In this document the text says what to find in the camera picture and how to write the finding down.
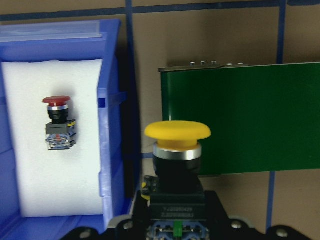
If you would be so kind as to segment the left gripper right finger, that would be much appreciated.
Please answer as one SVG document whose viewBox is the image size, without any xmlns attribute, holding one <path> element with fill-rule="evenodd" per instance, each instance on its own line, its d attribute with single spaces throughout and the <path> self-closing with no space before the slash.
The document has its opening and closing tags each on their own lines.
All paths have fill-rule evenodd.
<svg viewBox="0 0 320 240">
<path fill-rule="evenodd" d="M 227 223 L 228 214 L 224 209 L 218 194 L 215 191 L 208 190 L 204 192 L 206 205 L 206 221 L 208 223 Z"/>
</svg>

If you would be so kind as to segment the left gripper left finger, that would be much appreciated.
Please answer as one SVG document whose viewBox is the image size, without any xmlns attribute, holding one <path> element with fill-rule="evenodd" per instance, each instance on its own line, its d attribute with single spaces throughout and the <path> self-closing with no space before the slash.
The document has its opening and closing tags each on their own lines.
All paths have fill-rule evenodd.
<svg viewBox="0 0 320 240">
<path fill-rule="evenodd" d="M 132 209 L 131 220 L 133 225 L 149 225 L 150 220 L 150 209 L 149 200 L 145 199 L 140 190 L 135 195 L 135 200 Z"/>
</svg>

